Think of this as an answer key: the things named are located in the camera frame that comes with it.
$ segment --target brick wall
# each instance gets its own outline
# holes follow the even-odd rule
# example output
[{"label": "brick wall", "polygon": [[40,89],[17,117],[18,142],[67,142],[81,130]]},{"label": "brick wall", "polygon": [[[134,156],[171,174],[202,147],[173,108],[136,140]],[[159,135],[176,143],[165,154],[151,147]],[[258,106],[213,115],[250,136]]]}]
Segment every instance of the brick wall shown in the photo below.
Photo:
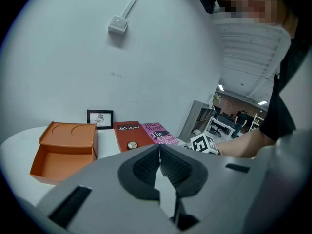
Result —
[{"label": "brick wall", "polygon": [[267,112],[262,110],[261,113],[260,108],[255,107],[249,103],[243,102],[239,99],[224,94],[220,95],[221,95],[221,103],[213,103],[213,105],[216,107],[220,107],[221,113],[225,112],[228,115],[233,114],[235,117],[238,111],[245,110],[248,115],[253,116],[254,114],[257,113],[257,115],[263,119],[267,115]]}]

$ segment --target book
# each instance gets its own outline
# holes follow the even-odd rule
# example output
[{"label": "book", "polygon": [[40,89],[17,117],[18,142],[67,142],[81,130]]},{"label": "book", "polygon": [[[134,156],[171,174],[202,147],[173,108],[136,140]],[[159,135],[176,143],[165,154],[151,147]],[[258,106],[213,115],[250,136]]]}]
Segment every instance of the book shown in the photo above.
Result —
[{"label": "book", "polygon": [[155,144],[178,145],[179,143],[178,139],[159,123],[145,123],[142,127]]},{"label": "book", "polygon": [[154,144],[138,121],[114,122],[114,131],[120,152],[128,151],[130,141],[135,141],[138,148]]}]

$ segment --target ceiling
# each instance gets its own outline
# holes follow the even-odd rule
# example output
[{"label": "ceiling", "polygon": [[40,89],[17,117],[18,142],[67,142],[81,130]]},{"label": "ceiling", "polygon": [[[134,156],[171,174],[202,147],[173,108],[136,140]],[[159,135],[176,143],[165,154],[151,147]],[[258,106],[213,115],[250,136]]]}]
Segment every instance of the ceiling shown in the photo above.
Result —
[{"label": "ceiling", "polygon": [[270,101],[274,75],[290,46],[288,33],[280,27],[237,18],[218,8],[212,20],[224,43],[219,81],[224,93],[267,110],[269,103],[263,106],[258,103]]}]

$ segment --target picture frame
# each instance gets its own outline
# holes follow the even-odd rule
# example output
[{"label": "picture frame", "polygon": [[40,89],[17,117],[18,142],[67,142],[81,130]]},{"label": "picture frame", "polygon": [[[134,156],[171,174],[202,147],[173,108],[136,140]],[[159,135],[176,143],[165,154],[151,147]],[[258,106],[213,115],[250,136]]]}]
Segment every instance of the picture frame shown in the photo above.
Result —
[{"label": "picture frame", "polygon": [[113,129],[113,110],[87,110],[87,123],[96,123],[97,129]]}]

